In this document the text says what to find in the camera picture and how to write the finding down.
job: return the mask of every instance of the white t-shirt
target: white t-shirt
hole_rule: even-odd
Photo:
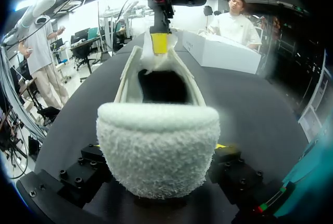
[[[28,30],[28,36],[40,28],[42,24],[32,23]],[[27,59],[30,74],[52,63],[52,51],[47,41],[47,36],[53,33],[51,22],[46,23],[24,42],[25,47],[32,48],[32,53]]]
[[[232,39],[244,46],[261,45],[256,29],[244,15],[232,16],[227,12],[215,16],[208,26],[208,32]]]

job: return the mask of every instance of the ceiling light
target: ceiling light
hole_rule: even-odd
[[[32,6],[34,3],[35,3],[36,0],[24,0],[24,1],[21,1],[17,4],[16,8],[15,8],[15,11],[18,11],[20,9],[23,9],[25,7],[29,7],[29,6]]]

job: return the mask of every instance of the black mount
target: black mount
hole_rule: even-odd
[[[59,171],[58,179],[42,170],[30,172],[17,182],[22,198],[43,223],[105,223],[82,208],[104,182],[113,180],[112,174],[98,146],[90,144],[81,155],[69,168]],[[265,185],[263,172],[251,168],[240,155],[235,147],[218,148],[208,170],[211,181],[239,208],[232,223],[278,223],[273,214],[293,192],[294,184],[283,187],[282,182],[273,180]],[[156,204],[180,208],[186,199],[133,197],[135,204],[147,208]]]

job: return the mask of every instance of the beige pants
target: beige pants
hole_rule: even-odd
[[[53,64],[49,64],[38,71],[31,74],[33,78],[37,78],[35,83],[40,91],[47,106],[61,109],[68,100],[68,92],[61,82],[61,78],[57,69]],[[57,99],[53,96],[50,83],[53,85],[54,90],[58,94],[61,106]]]

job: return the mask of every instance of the black table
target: black table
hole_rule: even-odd
[[[194,75],[206,104],[233,116],[221,126],[220,143],[238,145],[247,163],[264,171],[264,181],[282,179],[308,143],[283,97],[256,75],[200,67],[182,46],[182,33],[175,34],[175,50]],[[57,178],[83,147],[97,142],[97,109],[114,100],[134,45],[143,45],[143,35],[103,63],[70,98],[44,141],[36,173],[45,169]],[[84,209],[110,223],[230,223],[238,211],[210,181],[195,190],[181,209],[138,207],[131,194],[113,181],[104,184]]]

